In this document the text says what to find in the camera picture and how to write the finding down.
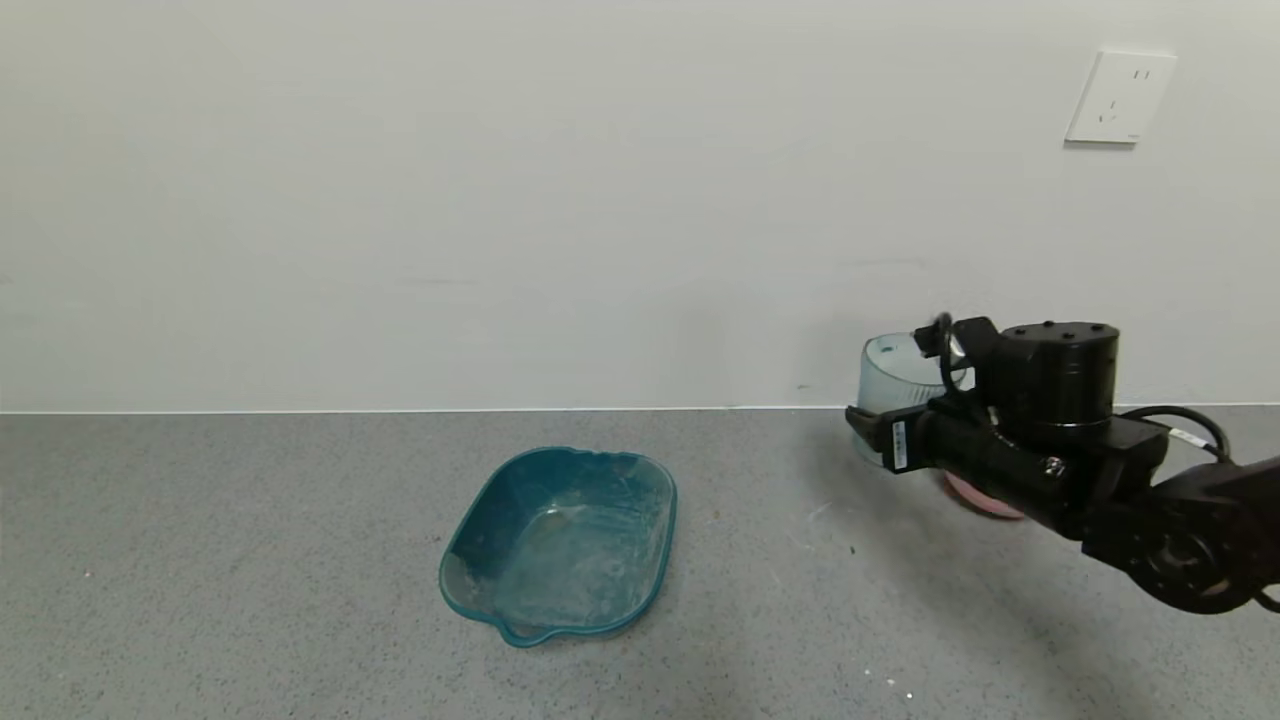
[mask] outlet cover plate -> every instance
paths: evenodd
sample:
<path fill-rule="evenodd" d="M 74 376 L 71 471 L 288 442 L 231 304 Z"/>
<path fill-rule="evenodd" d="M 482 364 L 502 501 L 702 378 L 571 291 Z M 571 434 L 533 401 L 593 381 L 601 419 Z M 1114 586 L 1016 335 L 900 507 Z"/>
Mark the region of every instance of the outlet cover plate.
<path fill-rule="evenodd" d="M 1066 140 L 1129 143 L 1142 140 L 1176 64 L 1172 55 L 1098 53 Z"/>

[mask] gray speckled floor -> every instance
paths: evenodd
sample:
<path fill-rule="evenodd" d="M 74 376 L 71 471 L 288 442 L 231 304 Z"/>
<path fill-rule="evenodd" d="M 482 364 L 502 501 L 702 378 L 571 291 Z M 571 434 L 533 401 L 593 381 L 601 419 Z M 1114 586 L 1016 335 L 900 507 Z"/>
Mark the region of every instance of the gray speckled floor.
<path fill-rule="evenodd" d="M 1215 415 L 1239 459 L 1280 452 L 1280 409 Z M 680 519 L 637 625 L 518 651 L 435 573 L 489 471 L 543 445 L 658 459 Z M 1280 619 L 1166 609 L 1036 525 L 869 469 L 831 411 L 9 416 L 0 483 L 5 720 L 1271 719 L 1280 700 Z"/>

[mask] transparent plastic container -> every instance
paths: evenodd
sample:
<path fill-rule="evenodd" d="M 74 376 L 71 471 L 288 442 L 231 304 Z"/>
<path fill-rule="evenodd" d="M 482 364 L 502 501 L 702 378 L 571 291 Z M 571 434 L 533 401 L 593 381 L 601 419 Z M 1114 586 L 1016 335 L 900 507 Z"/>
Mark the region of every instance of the transparent plastic container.
<path fill-rule="evenodd" d="M 955 370 L 951 378 L 960 384 L 965 370 Z M 923 405 L 945 392 L 937 359 L 920 355 L 911 333 L 883 334 L 863 346 L 858 407 L 870 413 L 888 413 Z M 872 451 L 860 437 L 854 436 L 854 445 L 868 462 L 883 466 L 879 454 Z"/>

